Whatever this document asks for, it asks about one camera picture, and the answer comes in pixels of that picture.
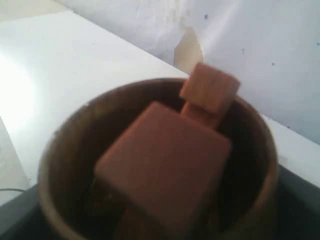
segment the white table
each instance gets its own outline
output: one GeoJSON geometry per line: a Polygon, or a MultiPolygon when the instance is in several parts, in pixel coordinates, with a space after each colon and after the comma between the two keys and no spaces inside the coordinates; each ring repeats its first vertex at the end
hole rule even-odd
{"type": "MultiPolygon", "coordinates": [[[[0,116],[31,185],[51,135],[86,102],[135,81],[187,76],[72,11],[0,23],[0,116]]],[[[280,163],[320,187],[320,146],[264,119],[280,163]]]]}

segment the white wall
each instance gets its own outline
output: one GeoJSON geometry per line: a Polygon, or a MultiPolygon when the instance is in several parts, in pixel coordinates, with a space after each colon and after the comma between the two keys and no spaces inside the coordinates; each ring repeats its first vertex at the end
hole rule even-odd
{"type": "Polygon", "coordinates": [[[58,0],[189,72],[235,75],[260,112],[320,143],[319,0],[58,0]]]}

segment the wall stain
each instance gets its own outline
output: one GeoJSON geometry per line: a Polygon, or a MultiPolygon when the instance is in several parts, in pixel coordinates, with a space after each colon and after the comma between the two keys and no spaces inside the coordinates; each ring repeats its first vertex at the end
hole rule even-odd
{"type": "Polygon", "coordinates": [[[191,73],[197,63],[203,63],[204,57],[195,30],[184,21],[180,21],[180,27],[185,33],[174,50],[174,66],[178,69],[191,73]]]}

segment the rectangular wooden block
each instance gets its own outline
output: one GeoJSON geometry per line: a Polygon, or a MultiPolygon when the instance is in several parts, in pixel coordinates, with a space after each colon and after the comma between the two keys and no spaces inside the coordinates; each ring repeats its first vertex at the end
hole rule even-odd
{"type": "Polygon", "coordinates": [[[240,82],[233,76],[211,66],[198,63],[180,97],[212,114],[225,112],[234,100],[240,82]]]}
{"type": "Polygon", "coordinates": [[[217,191],[231,142],[152,103],[99,159],[95,176],[179,237],[217,191]]]}

